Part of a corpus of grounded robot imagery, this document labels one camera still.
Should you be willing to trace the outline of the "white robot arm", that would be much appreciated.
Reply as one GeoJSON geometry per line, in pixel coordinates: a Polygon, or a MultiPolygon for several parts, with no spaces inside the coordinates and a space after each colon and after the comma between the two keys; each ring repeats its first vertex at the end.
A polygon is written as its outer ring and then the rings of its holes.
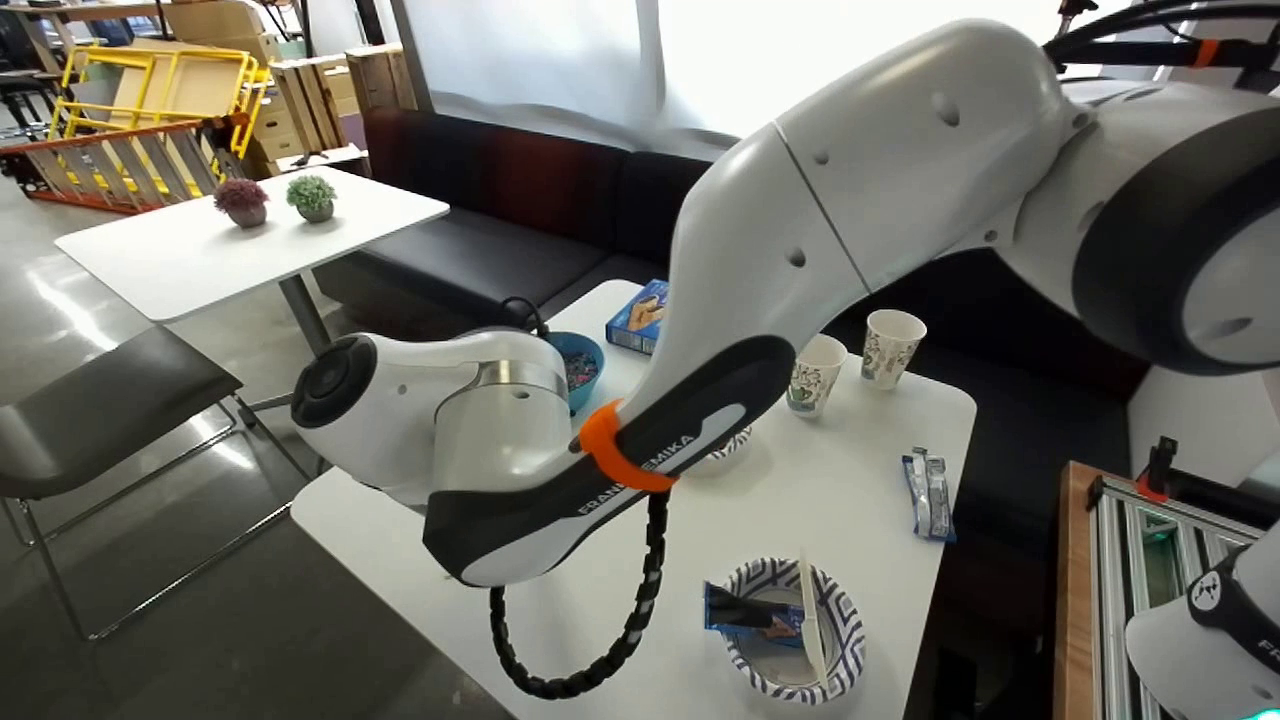
{"type": "Polygon", "coordinates": [[[990,249],[1146,363],[1275,367],[1275,217],[1275,95],[1065,85],[1016,27],[956,21],[830,82],[690,186],[629,395],[577,416],[534,331],[357,331],[299,373],[291,422],[415,514],[447,578],[500,589],[666,496],[783,395],[815,331],[952,253],[990,249]]]}

